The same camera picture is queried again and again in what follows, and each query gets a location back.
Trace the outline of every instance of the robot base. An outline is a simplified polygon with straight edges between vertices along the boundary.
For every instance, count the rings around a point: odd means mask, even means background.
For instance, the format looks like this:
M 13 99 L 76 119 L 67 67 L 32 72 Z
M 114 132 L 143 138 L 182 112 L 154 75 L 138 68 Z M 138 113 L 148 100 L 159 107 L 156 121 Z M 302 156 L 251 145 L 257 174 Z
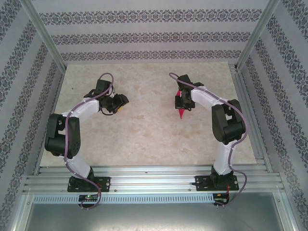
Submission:
M 212 167 L 210 176 L 195 176 L 195 183 L 197 191 L 237 191 L 239 184 L 233 171 L 226 175 L 218 175 Z
M 88 178 L 95 184 L 97 184 L 101 188 L 101 192 L 107 193 L 109 192 L 110 189 L 110 177 L 95 177 L 93 173 L 93 169 L 91 168 L 90 173 Z M 69 193 L 81 193 L 81 192 L 97 192 L 97 188 L 92 185 L 91 183 L 79 179 L 76 177 L 70 177 L 68 186 L 67 186 L 67 191 Z

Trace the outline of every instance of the floral border pattern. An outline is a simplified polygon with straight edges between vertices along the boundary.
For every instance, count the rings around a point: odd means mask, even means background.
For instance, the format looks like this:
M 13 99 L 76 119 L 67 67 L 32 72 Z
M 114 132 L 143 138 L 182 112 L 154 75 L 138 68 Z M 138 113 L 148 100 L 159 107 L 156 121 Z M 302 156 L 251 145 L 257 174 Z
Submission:
M 262 65 L 268 79 L 273 88 L 273 92 L 277 97 L 277 101 L 285 117 L 285 121 L 288 124 L 288 128 L 293 136 L 295 145 L 298 149 L 298 153 L 301 154 L 301 159 L 304 162 L 304 167 L 308 167 L 308 140 L 305 137 L 302 126 L 299 124 L 298 119 L 296 118 L 296 113 L 291 106 L 291 102 L 288 99 L 286 91 L 283 89 L 283 85 L 280 81 L 277 71 L 275 70 L 274 64 L 270 58 L 268 51 L 261 39 L 259 39 L 255 45 L 255 49 L 260 57 Z
M 61 53 L 64 61 L 141 60 L 141 59 L 236 59 L 240 50 L 207 51 L 107 51 Z
M 10 122 L 4 132 L 2 142 L 0 143 L 0 173 L 3 172 L 3 168 L 6 165 L 6 159 L 8 159 L 11 152 L 13 141 L 16 138 L 18 129 L 25 115 L 26 108 L 30 101 L 37 79 L 39 77 L 39 73 L 43 67 L 47 53 L 47 47 L 44 43 L 42 43 L 33 62 L 32 68 L 30 69 L 30 73 L 28 74 L 28 77 L 26 79 L 26 83 L 18 98 L 17 106 L 14 108 L 12 117 L 10 118 Z
M 7 62 L 3 72 L 0 76 L 0 109 L 3 106 L 3 102 L 11 89 L 13 80 L 16 78 L 17 72 L 25 59 L 26 53 L 32 43 L 32 40 L 36 34 L 36 29 L 32 22 L 29 20 L 25 27 L 21 37 L 19 38 L 12 55 Z
M 123 34 L 53 35 L 56 45 L 138 42 L 247 42 L 250 32 L 159 32 Z
M 269 105 L 269 101 L 267 99 L 266 93 L 263 89 L 260 78 L 258 76 L 258 72 L 255 68 L 255 65 L 252 61 L 251 56 L 247 59 L 246 66 L 247 66 L 250 78 L 253 82 L 257 97 L 259 99 L 260 106 L 263 110 L 263 115 L 269 127 L 269 131 L 272 136 L 273 143 L 276 147 L 277 155 L 280 158 L 282 169 L 286 176 L 286 180 L 289 184 L 289 189 L 294 198 L 294 203 L 296 204 L 297 210 L 300 213 L 300 218 L 303 220 L 303 226 L 306 229 L 308 229 L 308 204 L 306 203 L 307 201 L 304 198 L 303 190 L 300 188 L 300 184 L 298 183 L 298 177 L 295 174 L 295 169 L 293 167 L 292 162 L 290 161 L 290 157 L 285 148 L 283 138 L 279 132 L 279 128 L 277 126 L 275 117 L 273 116 L 272 109 Z M 249 92 L 245 78 L 243 79 L 244 79 L 247 92 Z
M 11 27 L 17 13 L 21 9 L 19 0 L 7 0 L 0 10 L 0 41 Z
M 282 3 L 308 41 L 308 7 L 302 0 L 282 0 Z
M 157 23 L 157 22 L 256 22 L 261 9 L 142 10 L 40 13 L 45 25 Z
M 277 49 L 281 54 L 284 63 L 286 64 L 292 76 L 294 83 L 299 89 L 299 93 L 304 96 L 306 107 L 308 107 L 308 76 L 306 70 L 303 68 L 299 58 L 295 54 L 290 41 L 287 39 L 285 33 L 281 29 L 276 17 L 272 15 L 267 23 L 267 29 L 274 39 Z
M 19 160 L 18 160 L 17 165 L 14 169 L 14 174 L 12 175 L 10 187 L 8 188 L 8 192 L 7 192 L 7 194 L 5 195 L 5 198 L 4 198 L 4 203 L 2 204 L 2 209 L 0 211 L 0 230 L 5 230 L 8 222 L 9 222 L 9 218 L 10 218 L 13 206 L 14 206 L 14 202 L 15 202 L 17 194 L 18 194 L 18 189 L 19 189 L 19 186 L 21 184 L 21 180 L 23 178 L 23 174 L 24 174 L 25 169 L 26 169 L 26 165 L 27 165 L 27 162 L 28 162 L 28 159 L 29 159 L 29 155 L 31 153 L 33 140 L 35 139 L 36 132 L 39 128 L 39 124 L 40 124 L 40 121 L 42 119 L 42 115 L 43 115 L 43 112 L 44 112 L 44 107 L 46 105 L 48 95 L 50 93 L 51 86 L 52 86 L 52 83 L 53 83 L 57 69 L 58 69 L 57 65 L 56 65 L 55 61 L 53 61 L 50 68 L 49 68 L 44 86 L 42 88 L 42 92 L 41 92 L 39 99 L 38 99 L 38 104 L 36 106 L 32 120 L 30 122 L 30 127 L 29 127 L 29 130 L 28 130 L 27 135 L 26 135 L 26 140 L 23 144 L 23 148 L 21 150 L 21 153 L 19 154 Z M 59 80 L 57 91 L 59 89 L 60 83 L 61 83 L 61 79 Z M 55 99 L 56 99 L 56 94 L 54 96 L 52 104 L 55 103 Z

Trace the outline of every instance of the wallpaper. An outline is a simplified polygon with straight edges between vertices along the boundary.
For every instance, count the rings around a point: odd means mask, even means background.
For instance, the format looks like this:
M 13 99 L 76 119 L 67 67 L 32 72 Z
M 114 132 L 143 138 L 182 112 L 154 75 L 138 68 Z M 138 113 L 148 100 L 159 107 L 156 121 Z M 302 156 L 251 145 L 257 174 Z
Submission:
M 62 74 L 17 0 L 0 3 L 0 231 L 33 174 Z
M 308 4 L 281 1 L 241 70 L 271 165 L 308 230 Z
M 267 2 L 33 1 L 68 64 L 234 64 Z

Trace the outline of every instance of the marble surface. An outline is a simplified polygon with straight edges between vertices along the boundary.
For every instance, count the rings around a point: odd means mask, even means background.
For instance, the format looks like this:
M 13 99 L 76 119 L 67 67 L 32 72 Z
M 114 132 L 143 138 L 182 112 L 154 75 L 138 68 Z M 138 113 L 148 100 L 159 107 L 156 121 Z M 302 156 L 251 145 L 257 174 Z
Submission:
M 237 98 L 227 63 L 88 64 L 69 65 L 56 106 L 63 113 L 95 88 L 98 77 L 110 72 L 115 90 L 129 103 L 113 116 L 93 115 L 81 125 L 81 148 L 92 166 L 211 165 L 218 142 L 212 133 L 211 112 L 200 105 L 183 119 L 174 108 L 178 87 L 168 76 L 188 74 L 215 94 Z M 236 148 L 238 164 L 255 164 L 247 138 Z M 63 166 L 61 158 L 44 151 L 41 166 Z

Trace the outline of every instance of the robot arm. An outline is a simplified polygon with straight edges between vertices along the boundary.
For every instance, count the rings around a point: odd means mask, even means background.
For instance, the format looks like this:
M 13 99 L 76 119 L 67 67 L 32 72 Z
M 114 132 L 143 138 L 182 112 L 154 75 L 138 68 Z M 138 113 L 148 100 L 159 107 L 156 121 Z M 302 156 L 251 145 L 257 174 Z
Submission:
M 82 102 L 85 102 L 76 110 L 74 110 L 68 120 L 68 153 L 67 164 L 78 175 L 94 181 L 94 173 L 92 168 L 84 161 L 82 155 L 79 152 L 81 146 L 80 140 L 80 124 L 86 121 L 93 114 L 106 109 L 113 115 L 117 111 L 128 103 L 128 99 L 125 95 L 115 94 L 114 89 L 110 88 L 108 94 L 99 98 L 88 101 L 94 96 L 100 95 L 102 92 L 108 89 L 111 82 L 99 79 L 96 84 L 96 88 L 91 90 L 84 96 Z M 45 140 L 45 149 L 52 153 L 54 156 L 63 157 L 65 151 L 65 135 L 60 134 L 59 131 L 65 129 L 65 120 L 67 115 L 71 111 L 64 112 L 62 114 L 52 114 L 49 117 L 47 123 L 47 132 Z M 93 190 L 93 185 L 80 179 L 76 175 L 72 175 L 69 181 L 69 187 L 80 190 L 81 192 L 89 192 Z
M 180 76 L 179 80 L 206 90 L 206 87 L 204 87 L 202 83 L 193 84 L 188 75 Z M 181 95 L 175 98 L 176 109 L 186 109 L 190 111 L 195 107 L 195 103 L 199 103 L 212 112 L 212 130 L 216 140 L 219 141 L 219 145 L 218 155 L 212 167 L 211 180 L 214 185 L 217 185 L 222 182 L 223 179 L 233 175 L 228 164 L 229 153 L 231 146 L 245 133 L 244 122 L 237 112 L 217 100 L 217 97 L 214 98 L 214 94 L 208 94 L 200 89 L 195 89 L 179 82 L 178 86 Z M 237 100 L 230 100 L 227 102 L 241 110 Z M 231 166 L 233 163 L 233 156 L 234 154 L 231 156 Z

